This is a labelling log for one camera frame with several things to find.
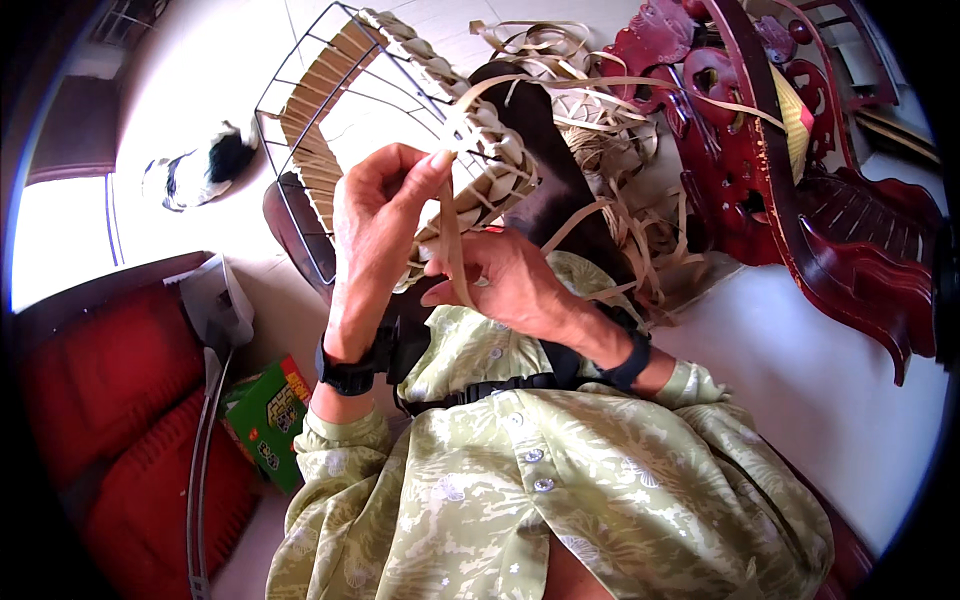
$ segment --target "wire frame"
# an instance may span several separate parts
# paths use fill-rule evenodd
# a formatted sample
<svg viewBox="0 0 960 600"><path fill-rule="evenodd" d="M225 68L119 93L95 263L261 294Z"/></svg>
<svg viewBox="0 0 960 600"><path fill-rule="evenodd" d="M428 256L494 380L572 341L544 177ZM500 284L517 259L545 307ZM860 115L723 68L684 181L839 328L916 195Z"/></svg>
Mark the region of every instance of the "wire frame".
<svg viewBox="0 0 960 600"><path fill-rule="evenodd" d="M402 114L403 118L415 122L437 140L441 139L446 121L444 110L452 105L450 100L428 94L418 83L417 72L410 60L389 52L387 39L359 18L358 13L358 9L341 2L327 6L277 68L254 109L253 121L257 133L266 149L280 197L291 219L296 222L285 188L291 183L289 178L281 183L280 177L292 169L298 172L299 187L310 196L327 237L333 235L330 220L333 188L343 174L320 130L320 124L336 104L347 96L382 103L395 110L397 115ZM346 24L337 30L337 25L344 22ZM319 53L316 52L318 47L321 49ZM305 68L302 61L311 52L318 57L311 59L306 73L298 81L295 81L296 76L288 77L289 73L302 71L296 67L297 60ZM368 70L372 62L381 56L393 68L388 66L385 73ZM318 64L323 66L319 76L315 69ZM351 89L361 74L374 78L383 89L390 92L391 99ZM277 98L286 98L280 114L266 108L270 99ZM280 122L282 137L270 137L264 127L265 118ZM484 170L484 163L477 158L471 155L458 158L460 165L473 179ZM297 230L300 241L304 243L300 228L297 227ZM310 260L314 263L312 266L316 273L321 274L322 282L332 283L336 275L325 278L312 255Z"/></svg>

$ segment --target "green floral shirt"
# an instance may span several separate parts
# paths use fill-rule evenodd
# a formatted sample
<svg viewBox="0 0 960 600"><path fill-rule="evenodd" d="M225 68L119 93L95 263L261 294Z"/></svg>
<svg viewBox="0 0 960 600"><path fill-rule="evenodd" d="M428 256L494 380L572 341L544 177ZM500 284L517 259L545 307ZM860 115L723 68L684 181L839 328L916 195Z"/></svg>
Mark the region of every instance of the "green floral shirt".
<svg viewBox="0 0 960 600"><path fill-rule="evenodd" d="M576 294L612 285L573 254L548 260ZM427 324L430 348L397 388L408 401L550 370L539 342L469 309ZM811 598L833 561L823 509L686 362L652 398L500 392L427 411L395 444L376 411L340 425L308 412L295 448L306 483L269 599L539 600L551 531L618 599Z"/></svg>

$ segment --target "green box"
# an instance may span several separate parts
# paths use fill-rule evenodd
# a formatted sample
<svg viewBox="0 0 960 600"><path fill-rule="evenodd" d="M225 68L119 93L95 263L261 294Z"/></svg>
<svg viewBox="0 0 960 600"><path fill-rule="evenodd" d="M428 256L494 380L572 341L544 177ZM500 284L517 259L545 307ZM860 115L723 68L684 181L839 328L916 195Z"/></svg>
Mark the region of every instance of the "green box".
<svg viewBox="0 0 960 600"><path fill-rule="evenodd" d="M309 401L310 389L288 355L234 384L220 404L227 432L284 493L300 482L294 437Z"/></svg>

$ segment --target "left hand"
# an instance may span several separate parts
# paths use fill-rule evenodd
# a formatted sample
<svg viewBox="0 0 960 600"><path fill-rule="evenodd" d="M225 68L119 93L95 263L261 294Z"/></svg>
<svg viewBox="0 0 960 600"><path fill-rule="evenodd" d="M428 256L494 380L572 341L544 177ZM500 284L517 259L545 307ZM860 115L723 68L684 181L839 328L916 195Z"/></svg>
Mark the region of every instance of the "left hand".
<svg viewBox="0 0 960 600"><path fill-rule="evenodd" d="M428 155L404 144L374 152L337 182L333 196L337 282L324 350L356 363L372 345L406 268L420 211L450 178L454 153Z"/></svg>

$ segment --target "right hand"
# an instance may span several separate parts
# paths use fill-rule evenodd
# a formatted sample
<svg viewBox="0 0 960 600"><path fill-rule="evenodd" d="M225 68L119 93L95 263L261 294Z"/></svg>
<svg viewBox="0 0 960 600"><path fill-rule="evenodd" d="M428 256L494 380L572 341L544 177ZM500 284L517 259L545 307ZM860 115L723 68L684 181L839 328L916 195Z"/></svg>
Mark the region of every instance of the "right hand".
<svg viewBox="0 0 960 600"><path fill-rule="evenodd" d="M592 307L574 296L557 280L540 249L513 229L502 233L468 231L461 237L470 298L477 310L518 333L550 342L566 342L564 325L570 315ZM432 258L424 269L428 276L450 275L450 266ZM489 283L479 286L484 278ZM450 281L427 290L423 306L462 306Z"/></svg>

